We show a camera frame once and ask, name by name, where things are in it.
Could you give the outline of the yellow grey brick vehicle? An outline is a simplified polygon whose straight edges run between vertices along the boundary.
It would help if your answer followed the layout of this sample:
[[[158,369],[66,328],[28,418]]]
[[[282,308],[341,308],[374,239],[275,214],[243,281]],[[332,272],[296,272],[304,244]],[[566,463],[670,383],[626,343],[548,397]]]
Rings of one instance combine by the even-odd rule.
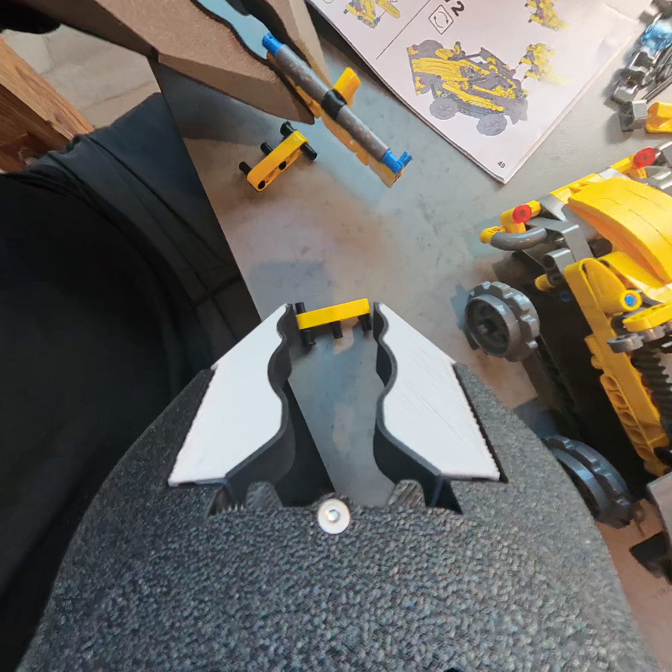
[[[507,253],[468,293],[473,349],[521,362],[543,438],[593,517],[662,530],[630,553],[671,581],[671,143],[523,203],[481,233]]]

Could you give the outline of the yellow panel with grey axle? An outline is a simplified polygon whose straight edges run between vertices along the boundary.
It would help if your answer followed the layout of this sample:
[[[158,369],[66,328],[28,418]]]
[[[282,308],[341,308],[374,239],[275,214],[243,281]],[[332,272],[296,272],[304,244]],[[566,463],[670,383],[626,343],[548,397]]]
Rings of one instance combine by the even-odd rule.
[[[354,96],[361,84],[355,71],[346,68],[329,87],[294,51],[271,33],[262,38],[267,60],[279,71],[313,116],[368,166],[389,188],[403,174],[412,156],[396,156],[390,147],[353,111]]]

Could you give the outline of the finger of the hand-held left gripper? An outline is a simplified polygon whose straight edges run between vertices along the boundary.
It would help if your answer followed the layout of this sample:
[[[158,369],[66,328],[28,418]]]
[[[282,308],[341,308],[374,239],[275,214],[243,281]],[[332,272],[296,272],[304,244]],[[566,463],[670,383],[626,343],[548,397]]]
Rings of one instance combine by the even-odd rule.
[[[58,20],[262,112],[305,124],[315,116],[286,79],[214,11],[196,1],[59,1]]]
[[[247,10],[332,86],[320,40],[305,1],[247,1]]]

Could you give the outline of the yellow brick beam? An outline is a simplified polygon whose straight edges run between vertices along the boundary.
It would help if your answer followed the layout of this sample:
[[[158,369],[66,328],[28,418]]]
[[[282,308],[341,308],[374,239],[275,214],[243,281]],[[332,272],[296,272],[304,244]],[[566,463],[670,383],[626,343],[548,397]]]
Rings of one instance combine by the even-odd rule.
[[[307,311],[303,302],[294,304],[302,344],[309,349],[315,345],[315,329],[329,326],[334,339],[342,338],[341,324],[356,318],[363,332],[372,331],[371,308],[368,299],[361,298],[330,307]]]
[[[318,153],[309,144],[308,139],[288,120],[280,127],[282,141],[277,147],[263,142],[260,146],[263,159],[254,167],[244,161],[239,164],[239,171],[247,182],[258,192],[266,189],[274,180],[292,166],[301,156],[314,162]]]

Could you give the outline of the person's black clothing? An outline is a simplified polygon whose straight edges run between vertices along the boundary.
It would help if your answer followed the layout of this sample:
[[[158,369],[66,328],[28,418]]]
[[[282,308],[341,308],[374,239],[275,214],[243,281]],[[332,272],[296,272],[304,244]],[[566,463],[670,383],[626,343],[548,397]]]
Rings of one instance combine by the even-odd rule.
[[[165,98],[1,174],[1,670],[121,456],[253,312]]]

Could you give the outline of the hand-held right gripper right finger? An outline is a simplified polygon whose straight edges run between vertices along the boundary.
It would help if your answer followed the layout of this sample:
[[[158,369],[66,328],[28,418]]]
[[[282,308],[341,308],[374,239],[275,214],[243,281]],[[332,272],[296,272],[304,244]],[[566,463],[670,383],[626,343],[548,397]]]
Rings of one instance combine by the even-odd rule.
[[[453,482],[498,482],[499,465],[456,362],[389,306],[374,304],[376,402],[373,454],[395,486],[417,483],[421,503],[461,512]]]

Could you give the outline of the pile of loose brick pieces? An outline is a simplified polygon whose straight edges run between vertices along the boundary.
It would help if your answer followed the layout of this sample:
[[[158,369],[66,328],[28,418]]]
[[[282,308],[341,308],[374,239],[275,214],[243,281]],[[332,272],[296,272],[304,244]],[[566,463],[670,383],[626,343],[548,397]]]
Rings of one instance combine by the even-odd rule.
[[[610,100],[623,132],[644,127],[649,107],[671,86],[671,2],[653,1],[648,24],[618,72]]]

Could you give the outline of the grey desk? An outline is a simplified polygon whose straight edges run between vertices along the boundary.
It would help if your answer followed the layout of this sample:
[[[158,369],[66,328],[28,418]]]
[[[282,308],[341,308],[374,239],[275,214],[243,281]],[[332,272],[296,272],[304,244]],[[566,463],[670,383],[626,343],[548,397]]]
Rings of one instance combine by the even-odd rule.
[[[357,298],[382,302],[531,422],[541,408],[530,402],[537,394],[523,365],[473,351],[461,332],[466,291],[496,278],[504,258],[480,244],[479,235],[502,211],[643,147],[646,140],[637,134],[617,139],[618,124],[603,103],[614,67],[501,185],[391,96],[338,33],[310,12],[332,76],[351,67],[362,80],[356,113],[395,151],[413,156],[393,188],[316,123],[302,127],[316,162],[297,162],[267,191],[255,192],[239,163],[256,162],[261,142],[277,140],[280,120],[151,65],[260,317],[297,301],[309,309]],[[382,391],[377,344],[350,324],[340,340],[318,337],[315,353],[299,348],[290,384],[336,491],[360,505],[382,505],[393,485],[372,453]],[[643,505],[639,528],[597,528],[640,631],[661,669],[670,671],[671,586],[628,551],[659,531],[651,506]]]

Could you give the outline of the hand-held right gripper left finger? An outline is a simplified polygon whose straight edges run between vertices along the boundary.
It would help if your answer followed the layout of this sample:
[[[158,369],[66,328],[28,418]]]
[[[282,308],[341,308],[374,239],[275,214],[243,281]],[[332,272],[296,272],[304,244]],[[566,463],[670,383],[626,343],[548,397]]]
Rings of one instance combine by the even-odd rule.
[[[321,497],[322,459],[289,382],[297,331],[283,304],[211,366],[168,487],[218,485],[237,505],[254,483],[289,507]]]

